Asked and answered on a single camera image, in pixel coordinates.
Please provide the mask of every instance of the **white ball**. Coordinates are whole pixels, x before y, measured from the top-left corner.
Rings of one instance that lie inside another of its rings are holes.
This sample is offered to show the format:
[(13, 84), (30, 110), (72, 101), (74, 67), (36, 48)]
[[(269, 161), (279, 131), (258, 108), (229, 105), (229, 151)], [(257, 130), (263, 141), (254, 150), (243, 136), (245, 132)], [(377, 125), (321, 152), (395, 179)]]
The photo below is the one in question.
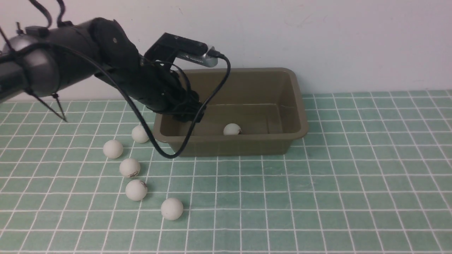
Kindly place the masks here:
[(144, 199), (147, 194), (147, 186), (141, 180), (132, 180), (126, 186), (126, 196), (133, 201)]
[(110, 159), (116, 159), (121, 156), (124, 147), (117, 140), (107, 141), (104, 145), (104, 154)]
[(230, 123), (228, 125), (226, 125), (226, 127), (223, 129), (223, 134), (225, 136), (227, 135), (238, 135), (242, 132), (242, 130), (240, 129), (240, 126), (238, 126), (235, 123)]
[(149, 140), (148, 135), (146, 134), (146, 131), (144, 130), (143, 126), (138, 125), (132, 130), (132, 138), (137, 143), (144, 143)]
[(140, 172), (140, 163), (134, 158), (125, 159), (119, 165), (119, 172), (123, 177), (134, 177)]
[(162, 216), (170, 221), (174, 221), (179, 219), (184, 211), (184, 205), (177, 198), (168, 198), (163, 201), (162, 206), (160, 207), (160, 211), (162, 212)]

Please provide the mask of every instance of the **olive plastic bin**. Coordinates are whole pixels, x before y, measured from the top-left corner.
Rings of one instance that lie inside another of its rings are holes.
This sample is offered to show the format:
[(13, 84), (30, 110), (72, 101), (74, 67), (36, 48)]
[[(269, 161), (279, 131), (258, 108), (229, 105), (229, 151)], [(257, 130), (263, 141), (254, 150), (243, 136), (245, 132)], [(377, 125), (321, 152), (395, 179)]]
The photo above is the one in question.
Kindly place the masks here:
[[(186, 71), (201, 101), (214, 90), (225, 69)], [(223, 128), (236, 123), (242, 133), (224, 136)], [(157, 114), (154, 136), (177, 151), (191, 123)], [(202, 121), (181, 156), (284, 154), (293, 140), (308, 131), (300, 87), (285, 68), (232, 69), (223, 88), (210, 101)]]

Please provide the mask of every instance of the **tiled floor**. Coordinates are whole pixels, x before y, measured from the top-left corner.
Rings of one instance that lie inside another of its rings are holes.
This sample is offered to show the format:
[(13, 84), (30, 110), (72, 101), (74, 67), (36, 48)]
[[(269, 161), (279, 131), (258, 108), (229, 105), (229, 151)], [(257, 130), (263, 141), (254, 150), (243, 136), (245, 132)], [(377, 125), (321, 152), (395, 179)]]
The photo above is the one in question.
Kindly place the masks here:
[[(451, 252), (451, 95), (306, 95), (310, 132), (285, 156), (174, 161), (133, 142), (123, 101), (64, 103), (70, 123), (1, 104), (0, 251)], [(102, 153), (110, 139), (119, 159)], [(148, 183), (142, 202), (124, 194), (127, 157)], [(181, 219), (162, 220), (167, 197), (183, 201)]]

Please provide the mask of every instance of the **green tile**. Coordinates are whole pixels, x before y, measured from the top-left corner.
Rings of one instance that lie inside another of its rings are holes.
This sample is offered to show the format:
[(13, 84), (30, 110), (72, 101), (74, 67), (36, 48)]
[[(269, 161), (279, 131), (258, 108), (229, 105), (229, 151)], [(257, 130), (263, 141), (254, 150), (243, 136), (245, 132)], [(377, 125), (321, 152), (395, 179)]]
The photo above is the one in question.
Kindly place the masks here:
[(393, 193), (392, 197), (397, 209), (420, 209), (414, 193)]
[(345, 134), (342, 133), (326, 133), (325, 134), (326, 144), (329, 146), (346, 146), (347, 139)]
[(402, 163), (399, 160), (379, 161), (383, 174), (405, 174)]
[(290, 211), (267, 211), (269, 229), (293, 229)]
[(338, 193), (315, 193), (319, 209), (342, 209)]
[(2, 251), (18, 250), (25, 240), (27, 232), (25, 231), (5, 231), (0, 238)]
[(370, 212), (347, 211), (350, 229), (375, 229)]
[(26, 192), (28, 193), (46, 193), (52, 183), (52, 178), (34, 178), (31, 179)]
[(324, 232), (326, 249), (328, 251), (352, 251), (350, 235), (346, 231)]
[(386, 176), (390, 191), (412, 191), (410, 181), (404, 175)]
[(265, 198), (268, 209), (290, 209), (288, 193), (266, 193)]
[(306, 146), (324, 146), (325, 140), (321, 133), (308, 133), (303, 137)]
[(265, 211), (242, 211), (242, 228), (266, 229)]
[(348, 142), (351, 146), (367, 146), (370, 145), (367, 135), (364, 133), (348, 133)]
[(340, 191), (362, 191), (358, 176), (337, 176)]
[(352, 98), (336, 98), (337, 108), (356, 108)]
[(448, 175), (448, 176), (435, 176), (435, 181), (439, 186), (439, 189), (442, 191), (451, 191), (452, 190), (452, 186), (451, 186), (451, 180), (452, 180), (452, 176)]
[(320, 229), (319, 216), (315, 211), (293, 211), (293, 218), (296, 229)]
[(244, 251), (259, 251), (268, 250), (267, 233), (266, 231), (242, 231), (242, 250)]
[[(333, 174), (333, 169), (331, 168), (331, 162), (328, 160), (310, 160), (309, 169), (311, 170), (311, 175), (331, 175)], [(300, 174), (308, 175), (309, 171), (303, 170)]]
[(57, 135), (74, 135), (77, 129), (77, 123), (61, 124), (56, 132)]
[(432, 132), (448, 132), (449, 126), (444, 120), (425, 120)]
[(39, 210), (45, 194), (29, 194), (25, 193), (17, 205), (18, 210)]
[(334, 176), (313, 176), (314, 190), (316, 191), (337, 191)]
[(450, 241), (450, 232), (435, 232), (436, 238), (438, 239), (439, 244), (443, 251), (452, 250), (452, 242)]
[(291, 193), (292, 208), (293, 209), (316, 209), (314, 193)]
[(439, 251), (432, 232), (429, 231), (408, 231), (408, 238), (413, 247), (413, 251)]
[(401, 119), (397, 109), (380, 109), (381, 118), (383, 120), (396, 120)]
[(338, 112), (341, 120), (361, 120), (356, 109), (340, 109)]
[(157, 250), (159, 235), (159, 232), (135, 232), (133, 237), (132, 250)]
[(414, 146), (396, 146), (395, 149), (402, 160), (421, 159), (419, 152)]
[(286, 176), (265, 176), (265, 191), (287, 191)]
[(10, 178), (3, 187), (3, 192), (23, 192), (27, 187), (30, 178)]
[(40, 211), (36, 215), (36, 221), (32, 229), (56, 229), (60, 221), (60, 215), (61, 212)]
[(242, 176), (242, 191), (264, 191), (264, 183), (261, 176)]
[(347, 146), (328, 147), (332, 160), (351, 160), (352, 154)]
[(426, 211), (426, 214), (432, 229), (452, 228), (452, 216), (450, 211)]
[(113, 210), (117, 194), (95, 194), (91, 210)]
[(2, 156), (0, 157), (0, 161), (2, 162), (18, 162), (22, 154), (24, 153), (24, 150), (17, 149), (17, 150), (9, 150), (6, 149)]
[(392, 146), (376, 146), (373, 148), (375, 155), (379, 160), (396, 160), (398, 159), (397, 152)]
[(133, 232), (110, 231), (105, 242), (105, 250), (129, 250)]
[(71, 194), (66, 209), (68, 210), (84, 210), (88, 209), (93, 199), (93, 194)]
[(216, 177), (195, 177), (193, 182), (193, 191), (195, 192), (214, 192), (216, 188)]
[(424, 209), (447, 209), (447, 205), (439, 193), (418, 193)]
[(294, 251), (296, 250), (294, 232), (289, 231), (270, 231), (268, 233), (270, 241), (270, 250), (274, 251)]
[(97, 182), (97, 178), (78, 178), (73, 192), (94, 192)]
[(371, 209), (394, 209), (394, 204), (388, 193), (368, 193), (367, 198)]
[(375, 159), (372, 148), (369, 146), (359, 146), (351, 148), (353, 158), (355, 160), (372, 160)]
[(321, 125), (324, 133), (344, 132), (340, 121), (322, 121)]
[(6, 226), (6, 229), (28, 230), (33, 224), (35, 215), (36, 212), (15, 212)]
[(72, 141), (71, 136), (55, 136), (50, 143), (50, 148), (67, 148)]
[(322, 233), (318, 231), (297, 231), (299, 251), (324, 251)]
[(111, 229), (134, 229), (137, 221), (137, 212), (123, 212), (117, 211), (113, 215)]
[(0, 210), (13, 210), (19, 198), (20, 194), (0, 193)]
[(77, 250), (96, 250), (102, 249), (105, 241), (106, 231), (83, 231)]
[(187, 232), (185, 231), (163, 231), (161, 234), (159, 250), (184, 250), (186, 235)]
[(240, 251), (240, 232), (216, 230), (214, 248), (215, 250)]
[(375, 160), (357, 160), (356, 167), (360, 174), (381, 174), (380, 167)]
[(334, 99), (319, 98), (319, 99), (315, 99), (315, 102), (316, 102), (318, 109), (336, 109)]
[(264, 160), (263, 164), (264, 164), (264, 174), (267, 174), (267, 175), (286, 174), (284, 161), (265, 161)]
[(364, 126), (361, 121), (343, 122), (345, 132), (363, 132)]
[(193, 193), (191, 208), (212, 208), (214, 206), (215, 193)]
[(347, 229), (347, 220), (343, 212), (320, 211), (323, 229)]
[(419, 146), (424, 159), (444, 159), (443, 152), (437, 146)]
[(86, 212), (64, 211), (58, 229), (80, 230), (85, 221)]
[(430, 176), (410, 176), (411, 183), (415, 191), (437, 191), (437, 187)]
[(218, 193), (217, 208), (240, 208), (239, 193)]

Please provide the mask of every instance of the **white grout line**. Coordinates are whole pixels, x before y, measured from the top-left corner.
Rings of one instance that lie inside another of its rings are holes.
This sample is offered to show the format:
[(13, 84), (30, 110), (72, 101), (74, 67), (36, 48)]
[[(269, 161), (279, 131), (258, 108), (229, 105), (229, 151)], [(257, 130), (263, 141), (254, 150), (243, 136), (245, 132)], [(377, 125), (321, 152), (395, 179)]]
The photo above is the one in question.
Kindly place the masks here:
[[(317, 101), (316, 101), (316, 99), (315, 99), (315, 95), (314, 95), (314, 104), (315, 104), (315, 108), (317, 108)], [(323, 139), (324, 139), (325, 142), (326, 142), (325, 132), (323, 131), (323, 125), (322, 125), (321, 122), (320, 122), (320, 128), (321, 128), (321, 130), (322, 130), (322, 132), (323, 132)], [(330, 161), (331, 169), (332, 169), (332, 171), (333, 171), (334, 180), (335, 180), (335, 182), (336, 182), (336, 188), (338, 188), (338, 190), (339, 190), (338, 179), (337, 179), (337, 177), (336, 177), (336, 173), (335, 173), (334, 166), (333, 166), (333, 161), (331, 160), (330, 150), (329, 150), (328, 147), (326, 147), (326, 152), (328, 153), (328, 159), (329, 159), (329, 161)], [(342, 206), (342, 209), (343, 209), (343, 214), (344, 214), (344, 217), (345, 217), (345, 222), (346, 222), (346, 224), (347, 224), (348, 235), (349, 235), (350, 241), (351, 241), (351, 243), (352, 243), (352, 248), (353, 248), (353, 251), (355, 251), (355, 250), (356, 250), (356, 249), (355, 249), (355, 243), (354, 243), (354, 240), (353, 240), (352, 232), (350, 231), (350, 224), (348, 223), (347, 214), (345, 213), (345, 205), (344, 205), (344, 202), (343, 202), (343, 200), (342, 200), (342, 195), (339, 195), (339, 200), (340, 200), (340, 202), (341, 202), (341, 206)]]
[[(105, 104), (104, 111), (107, 109), (107, 106), (108, 106), (108, 102)], [(100, 117), (100, 122), (102, 122), (103, 117), (104, 117), (104, 114), (102, 114), (102, 116)], [(99, 131), (99, 128), (100, 128), (100, 123), (97, 125), (95, 133), (97, 133)], [(90, 146), (93, 145), (94, 139), (95, 139), (95, 137), (93, 137), (93, 140), (91, 140)], [(96, 196), (97, 190), (99, 189), (100, 180), (102, 179), (102, 174), (104, 173), (105, 166), (107, 165), (107, 163), (106, 163), (107, 160), (108, 160), (108, 158), (105, 158), (104, 165), (102, 166), (102, 170), (100, 171), (99, 180), (97, 181), (96, 189), (94, 189), (93, 197), (91, 198), (91, 201), (89, 203), (88, 210), (86, 211), (86, 215), (85, 215), (85, 219), (83, 220), (83, 225), (82, 225), (81, 231), (79, 233), (79, 236), (77, 237), (77, 242), (75, 243), (75, 246), (74, 246), (74, 251), (77, 249), (79, 242), (80, 242), (80, 238), (82, 236), (82, 231), (85, 229), (86, 221), (88, 220), (88, 216), (89, 216), (89, 212), (91, 211), (91, 207), (93, 206), (94, 197)]]
[[(360, 113), (360, 112), (358, 112), (358, 116), (359, 116), (360, 119), (362, 119), (361, 113)], [(368, 133), (366, 133), (366, 136), (367, 136), (367, 139), (370, 140), (369, 134), (368, 134)], [(375, 160), (377, 160), (377, 154), (376, 154), (376, 152), (375, 152), (373, 146), (371, 146), (371, 149), (372, 149), (373, 156), (375, 157)], [(381, 167), (381, 164), (380, 164), (380, 161), (379, 161), (379, 160), (377, 160), (377, 164), (378, 164), (378, 168), (380, 169), (381, 175), (384, 175), (384, 173), (383, 173), (383, 168)], [(383, 177), (383, 181), (384, 181), (384, 183), (385, 183), (386, 189), (389, 191), (389, 190), (390, 190), (390, 189), (389, 189), (389, 185), (388, 185), (388, 183), (387, 183), (385, 177)], [(402, 224), (402, 219), (401, 219), (400, 213), (399, 213), (400, 210), (397, 209), (397, 206), (395, 205), (396, 202), (395, 202), (394, 197), (392, 196), (391, 193), (389, 193), (389, 197), (391, 198), (392, 205), (394, 206), (393, 211), (395, 210), (395, 212), (396, 212), (396, 214), (397, 214), (397, 218), (399, 219), (399, 223), (400, 223), (400, 225), (401, 225), (401, 227), (402, 227), (402, 230), (403, 230), (403, 233), (404, 233), (405, 238), (406, 238), (406, 240), (407, 240), (408, 246), (410, 247), (410, 251), (412, 252), (412, 251), (413, 251), (413, 246), (411, 245), (410, 239), (408, 238), (408, 234), (406, 233), (406, 230), (405, 230), (405, 228), (404, 228), (404, 226), (403, 226), (403, 224)]]
[[(125, 105), (124, 105), (124, 111), (126, 110), (126, 108), (127, 108), (127, 103), (125, 103)], [(124, 113), (122, 113), (121, 119), (119, 120), (119, 122), (122, 121), (123, 116), (124, 116)], [(110, 232), (110, 228), (111, 228), (112, 221), (113, 221), (113, 217), (114, 217), (114, 212), (115, 212), (115, 210), (116, 210), (116, 206), (118, 205), (119, 196), (121, 195), (121, 189), (122, 189), (122, 185), (124, 184), (124, 182), (125, 182), (125, 180), (123, 179), (123, 180), (121, 181), (121, 184), (119, 185), (119, 190), (118, 190), (118, 193), (117, 193), (117, 195), (116, 195), (116, 200), (115, 200), (115, 203), (114, 203), (114, 206), (113, 206), (113, 211), (112, 211), (112, 214), (111, 214), (111, 217), (110, 217), (110, 222), (108, 223), (107, 233), (105, 234), (104, 244), (102, 245), (102, 249), (101, 249), (102, 251), (105, 250), (105, 246), (106, 246), (106, 244), (107, 244), (108, 233)]]
[[(306, 148), (304, 148), (304, 151), (305, 151), (306, 158), (308, 158), (308, 152), (307, 152)], [(308, 171), (309, 171), (309, 174), (312, 173), (311, 166), (309, 165), (309, 163), (308, 163)], [(312, 190), (315, 191), (315, 186), (314, 186), (314, 181), (312, 180), (312, 175), (310, 175), (310, 179), (311, 179)], [(320, 232), (322, 233), (323, 248), (326, 253), (326, 250), (327, 250), (326, 249), (326, 239), (325, 239), (325, 233), (324, 233), (324, 229), (323, 229), (323, 225), (322, 225), (322, 219), (320, 218), (319, 203), (317, 202), (317, 196), (315, 194), (313, 196), (314, 196), (314, 201), (315, 201), (315, 211), (317, 212), (317, 217), (319, 219)]]
[(185, 236), (185, 247), (184, 247), (185, 252), (187, 252), (187, 247), (188, 247), (188, 230), (190, 229), (190, 215), (191, 215), (191, 211), (193, 211), (192, 200), (193, 200), (193, 188), (195, 186), (196, 159), (197, 158), (195, 157), (195, 161), (193, 164), (193, 176), (192, 176), (193, 179), (192, 179), (192, 190), (190, 193), (190, 204), (188, 205), (187, 235)]
[(289, 174), (287, 172), (287, 165), (286, 165), (286, 155), (282, 156), (282, 160), (284, 161), (284, 170), (286, 172), (286, 182), (287, 182), (287, 192), (289, 194), (289, 203), (290, 203), (290, 214), (292, 217), (292, 226), (293, 226), (293, 236), (295, 237), (295, 250), (298, 252), (298, 238), (297, 238), (297, 227), (295, 226), (295, 217), (293, 215), (293, 203), (292, 203), (292, 194), (290, 191), (290, 184), (289, 184)]
[(264, 177), (264, 161), (262, 160), (262, 155), (260, 156), (261, 167), (262, 167), (262, 187), (264, 188), (264, 208), (265, 208), (265, 227), (267, 229), (267, 248), (268, 254), (270, 254), (271, 246), (270, 246), (270, 232), (268, 231), (268, 212), (267, 212), (267, 195), (265, 193), (265, 177)]
[[(399, 114), (399, 116), (401, 116), (400, 110), (397, 108), (397, 106), (395, 106), (395, 109), (397, 110), (397, 113)], [(381, 114), (380, 114), (380, 110), (379, 110), (378, 108), (377, 108), (377, 111), (378, 111), (378, 114), (380, 115), (380, 117), (383, 119), (383, 117), (382, 117)], [(405, 122), (403, 119), (402, 119), (402, 122), (403, 122), (405, 128), (407, 129), (407, 132), (408, 132), (408, 134), (409, 134), (409, 136), (410, 136), (410, 138), (411, 138), (411, 141), (415, 144), (414, 146), (416, 147), (416, 150), (418, 151), (419, 155), (420, 155), (421, 158), (423, 159), (424, 156), (422, 155), (422, 153), (421, 153), (419, 147), (416, 145), (416, 142), (415, 142), (415, 140), (414, 140), (414, 137), (413, 137), (413, 135), (410, 133), (410, 130), (409, 130), (409, 128), (408, 128), (406, 122)], [(399, 155), (399, 152), (397, 151), (396, 144), (395, 144), (394, 140), (392, 139), (391, 135), (389, 135), (389, 139), (391, 140), (392, 145), (394, 145), (394, 150), (395, 150), (395, 153), (397, 154), (397, 158), (400, 159), (400, 160), (402, 160), (402, 158), (401, 158), (400, 155)], [(427, 166), (427, 170), (428, 170), (429, 173), (430, 173), (430, 177), (433, 178), (433, 177), (431, 176), (431, 172), (430, 172), (430, 169), (428, 168), (427, 163), (425, 163), (425, 165)], [(406, 169), (406, 167), (405, 167), (405, 165), (404, 165), (403, 163), (402, 163), (402, 167), (403, 167), (403, 170), (405, 171), (405, 173), (407, 174), (407, 179), (408, 179), (408, 182), (409, 182), (409, 184), (410, 184), (411, 189), (412, 189), (413, 191), (415, 191), (415, 188), (414, 188), (414, 186), (413, 186), (413, 183), (411, 182), (411, 178), (408, 177), (408, 170)], [(423, 207), (423, 205), (422, 205), (422, 203), (421, 203), (421, 200), (420, 200), (419, 196), (417, 195), (417, 193), (414, 193), (414, 195), (416, 196), (416, 200), (418, 201), (419, 206), (423, 209), (424, 207)], [(432, 224), (430, 223), (430, 220), (429, 220), (428, 217), (427, 217), (427, 213), (426, 213), (425, 211), (423, 211), (422, 213), (423, 213), (424, 216), (425, 216), (425, 219), (426, 219), (426, 221), (427, 221), (427, 224), (428, 224), (429, 228), (430, 228), (430, 229), (433, 229)], [(441, 245), (440, 245), (440, 243), (439, 243), (439, 240), (437, 239), (436, 235), (433, 234), (433, 237), (434, 237), (434, 239), (435, 239), (435, 241), (436, 241), (436, 244), (438, 245), (439, 249), (442, 251), (443, 249), (442, 249), (442, 247), (441, 247)]]
[[(334, 105), (336, 106), (336, 108), (337, 108), (337, 104), (336, 104), (336, 98), (334, 97), (334, 95), (333, 95), (333, 101), (334, 101)], [(339, 120), (341, 121), (341, 126), (342, 126), (342, 128), (344, 128), (344, 125), (343, 125), (343, 123), (342, 123), (342, 120), (341, 120), (341, 116), (340, 116), (340, 114), (339, 114), (339, 111), (338, 111), (338, 115), (339, 115)], [(348, 150), (350, 151), (350, 155), (352, 156), (352, 160), (353, 160), (353, 163), (354, 163), (354, 166), (355, 166), (355, 168), (357, 169), (356, 171), (357, 171), (357, 174), (358, 174), (358, 179), (359, 179), (359, 183), (360, 183), (360, 185), (361, 185), (361, 189), (363, 190), (362, 192), (364, 193), (364, 197), (365, 197), (365, 199), (366, 199), (366, 203), (367, 203), (367, 207), (369, 207), (370, 208), (370, 202), (369, 202), (369, 199), (367, 198), (367, 192), (365, 191), (365, 189), (364, 189), (364, 184), (363, 184), (363, 181), (362, 181), (362, 179), (361, 179), (361, 175), (360, 175), (360, 173), (359, 173), (359, 170), (358, 170), (358, 166), (356, 165), (356, 160), (355, 160), (355, 157), (354, 157), (354, 155), (353, 155), (353, 153), (352, 153), (352, 148), (351, 148), (351, 146), (350, 146), (350, 142), (349, 142), (349, 140), (348, 140), (348, 137), (347, 137), (347, 135), (344, 135), (345, 136), (345, 140), (347, 141), (347, 145), (348, 145)], [(374, 226), (374, 228), (377, 228), (377, 224), (376, 224), (376, 222), (375, 222), (375, 218), (374, 218), (374, 216), (373, 216), (373, 214), (370, 212), (370, 216), (371, 216), (371, 218), (372, 218), (372, 223), (373, 223), (373, 226)], [(383, 247), (383, 242), (382, 242), (382, 240), (381, 240), (381, 238), (380, 238), (380, 234), (377, 232), (377, 237), (378, 237), (378, 241), (379, 241), (379, 243), (380, 243), (380, 248), (383, 250), (384, 249), (384, 247)]]

